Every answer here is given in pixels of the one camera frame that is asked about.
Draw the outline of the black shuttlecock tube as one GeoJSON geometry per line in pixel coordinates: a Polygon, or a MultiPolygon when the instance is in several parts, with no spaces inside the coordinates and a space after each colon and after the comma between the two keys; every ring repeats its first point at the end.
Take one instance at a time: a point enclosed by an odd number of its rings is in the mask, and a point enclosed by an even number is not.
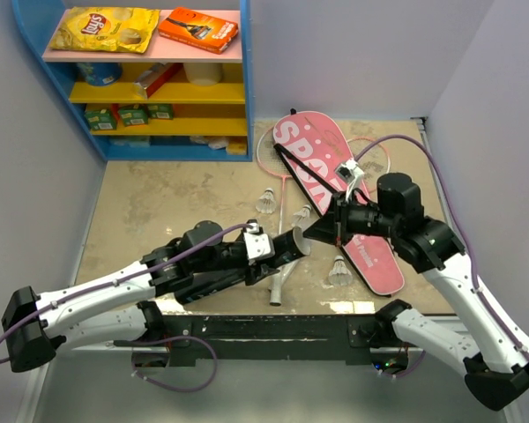
{"type": "Polygon", "coordinates": [[[193,282],[176,291],[175,300],[186,305],[238,284],[253,286],[310,252],[310,241],[299,227],[273,239],[263,234],[260,241],[221,243],[209,249],[205,258],[189,260],[193,282]]]}

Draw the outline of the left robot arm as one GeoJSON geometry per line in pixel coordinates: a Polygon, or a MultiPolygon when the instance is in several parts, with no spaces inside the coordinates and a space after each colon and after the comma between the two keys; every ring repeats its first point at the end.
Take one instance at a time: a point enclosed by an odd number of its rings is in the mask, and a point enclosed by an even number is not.
{"type": "Polygon", "coordinates": [[[132,264],[80,286],[37,294],[31,286],[16,290],[1,318],[9,364],[14,373],[40,367],[69,340],[69,330],[85,320],[129,302],[148,301],[193,284],[197,273],[239,270],[253,285],[275,268],[279,252],[256,222],[222,228],[206,220],[183,236],[154,249],[132,264]]]}

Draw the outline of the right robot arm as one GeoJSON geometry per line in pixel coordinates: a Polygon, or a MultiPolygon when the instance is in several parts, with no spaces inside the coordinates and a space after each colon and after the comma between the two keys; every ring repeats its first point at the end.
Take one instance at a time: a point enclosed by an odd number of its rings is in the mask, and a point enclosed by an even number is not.
{"type": "Polygon", "coordinates": [[[467,248],[444,222],[425,215],[421,190],[410,176],[389,173],[377,181],[377,200],[347,202],[332,195],[328,210],[304,237],[343,246],[356,235],[387,239],[393,251],[449,303],[468,333],[426,318],[403,301],[377,312],[377,340],[420,347],[458,372],[473,396],[500,411],[529,390],[529,337],[507,316],[473,273],[467,248]]]}

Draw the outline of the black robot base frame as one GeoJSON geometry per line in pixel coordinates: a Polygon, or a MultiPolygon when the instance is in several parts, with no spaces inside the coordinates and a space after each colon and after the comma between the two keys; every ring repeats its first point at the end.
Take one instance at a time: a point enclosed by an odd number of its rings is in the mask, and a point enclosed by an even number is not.
{"type": "MultiPolygon", "coordinates": [[[[373,315],[167,315],[149,324],[141,341],[191,335],[219,360],[342,361],[372,365],[376,354],[409,347],[373,315]]],[[[172,344],[173,362],[210,359],[200,344],[172,344]]]]}

